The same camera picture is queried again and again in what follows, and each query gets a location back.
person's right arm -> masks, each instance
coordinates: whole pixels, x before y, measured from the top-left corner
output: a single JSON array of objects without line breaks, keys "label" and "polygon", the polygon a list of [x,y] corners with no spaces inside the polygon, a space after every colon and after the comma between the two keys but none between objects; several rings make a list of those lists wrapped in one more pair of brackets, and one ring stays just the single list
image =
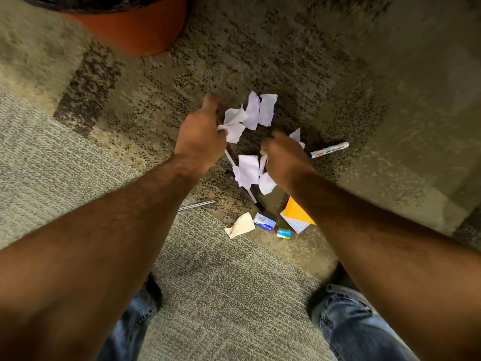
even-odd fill
[{"label": "person's right arm", "polygon": [[315,174],[280,132],[268,173],[316,222],[354,283],[423,360],[481,358],[481,255]]}]

hand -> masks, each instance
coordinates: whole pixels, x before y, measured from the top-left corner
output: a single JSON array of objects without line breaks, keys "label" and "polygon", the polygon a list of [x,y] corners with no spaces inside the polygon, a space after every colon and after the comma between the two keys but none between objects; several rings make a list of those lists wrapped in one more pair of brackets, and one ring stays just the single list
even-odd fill
[{"label": "hand", "polygon": [[187,115],[177,137],[174,157],[186,159],[200,176],[218,161],[227,146],[227,132],[217,131],[218,105],[216,96],[204,97],[202,107]]},{"label": "hand", "polygon": [[261,150],[268,155],[268,174],[287,193],[298,178],[314,173],[307,154],[301,146],[284,133],[274,131],[273,138],[261,142]]}]

orange bucket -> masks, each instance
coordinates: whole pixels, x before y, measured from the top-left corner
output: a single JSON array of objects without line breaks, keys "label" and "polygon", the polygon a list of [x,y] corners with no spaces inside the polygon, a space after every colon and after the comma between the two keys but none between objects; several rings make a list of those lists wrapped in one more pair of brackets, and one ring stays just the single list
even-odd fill
[{"label": "orange bucket", "polygon": [[186,9],[186,0],[161,0],[129,11],[64,15],[82,23],[108,45],[140,57],[158,54],[176,41]]}]

leg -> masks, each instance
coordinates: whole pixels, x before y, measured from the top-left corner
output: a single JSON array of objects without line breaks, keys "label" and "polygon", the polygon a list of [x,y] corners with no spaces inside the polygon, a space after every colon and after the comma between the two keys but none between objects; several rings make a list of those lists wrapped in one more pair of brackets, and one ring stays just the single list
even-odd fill
[{"label": "leg", "polygon": [[100,350],[97,361],[136,361],[141,351],[147,327],[162,303],[162,293],[149,274],[142,289],[112,330]]},{"label": "leg", "polygon": [[375,314],[369,302],[352,287],[324,286],[313,294],[308,305],[311,321],[322,331],[336,358],[339,361],[417,360],[388,323]]}]

black trash bag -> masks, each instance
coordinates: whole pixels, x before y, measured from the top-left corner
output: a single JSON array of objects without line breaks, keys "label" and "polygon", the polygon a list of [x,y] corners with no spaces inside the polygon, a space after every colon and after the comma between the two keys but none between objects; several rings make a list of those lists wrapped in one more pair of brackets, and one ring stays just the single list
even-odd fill
[{"label": "black trash bag", "polygon": [[104,14],[143,8],[160,0],[24,0],[44,9],[72,14]]}]

